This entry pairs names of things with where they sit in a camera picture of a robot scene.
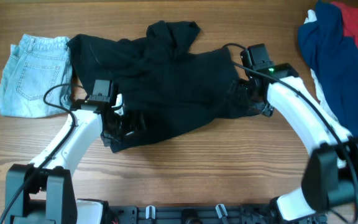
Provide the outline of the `black t-shirt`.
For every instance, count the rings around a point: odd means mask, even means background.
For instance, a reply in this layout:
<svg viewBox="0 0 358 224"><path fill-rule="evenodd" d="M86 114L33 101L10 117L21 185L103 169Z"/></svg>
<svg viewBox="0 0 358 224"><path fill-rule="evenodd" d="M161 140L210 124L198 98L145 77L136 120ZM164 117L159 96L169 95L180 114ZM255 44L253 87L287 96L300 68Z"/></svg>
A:
<svg viewBox="0 0 358 224"><path fill-rule="evenodd" d="M256 115L248 83L231 63L228 49L191 54L200 28L194 22L156 22L136 40L79 34L67 46L73 69L87 93L96 80L111 80L123 96L126 115L145 130L103 138L113 152L155 144L216 118Z"/></svg>

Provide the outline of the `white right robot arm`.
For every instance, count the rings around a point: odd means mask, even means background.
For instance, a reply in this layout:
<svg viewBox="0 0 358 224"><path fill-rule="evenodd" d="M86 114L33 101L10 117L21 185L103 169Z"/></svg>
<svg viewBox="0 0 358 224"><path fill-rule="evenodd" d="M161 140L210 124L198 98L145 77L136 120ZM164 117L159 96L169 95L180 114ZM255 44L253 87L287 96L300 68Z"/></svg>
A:
<svg viewBox="0 0 358 224"><path fill-rule="evenodd" d="M337 206L358 206L358 138L314 100L289 64L246 69L264 84L265 100L284 116L309 154L301 185L270 201L269 223L296 223Z"/></svg>

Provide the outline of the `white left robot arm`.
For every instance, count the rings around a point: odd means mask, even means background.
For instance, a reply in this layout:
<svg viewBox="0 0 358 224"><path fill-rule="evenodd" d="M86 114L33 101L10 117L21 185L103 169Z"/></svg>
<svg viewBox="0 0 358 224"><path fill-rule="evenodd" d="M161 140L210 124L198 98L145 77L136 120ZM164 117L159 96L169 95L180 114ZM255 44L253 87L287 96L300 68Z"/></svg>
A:
<svg viewBox="0 0 358 224"><path fill-rule="evenodd" d="M112 223L106 201L75 197L72 176L99 136L121 143L144 128L143 114L122 102L76 101L52 142L27 165L8 170L0 223Z"/></svg>

